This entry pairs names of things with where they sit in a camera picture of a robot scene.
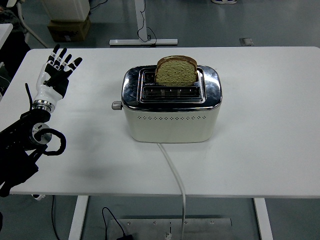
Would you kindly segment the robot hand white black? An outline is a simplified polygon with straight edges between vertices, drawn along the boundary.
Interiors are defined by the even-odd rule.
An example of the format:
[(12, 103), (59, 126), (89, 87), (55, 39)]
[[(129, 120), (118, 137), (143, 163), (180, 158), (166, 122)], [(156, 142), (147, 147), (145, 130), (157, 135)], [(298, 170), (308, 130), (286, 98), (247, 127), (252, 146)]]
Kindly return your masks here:
[(78, 57), (70, 62), (72, 55), (66, 53), (67, 48), (60, 50), (60, 45), (57, 44), (42, 66), (36, 83), (37, 95), (32, 103), (34, 109), (48, 108), (49, 112), (53, 112), (57, 102), (65, 97), (69, 76), (83, 60)]

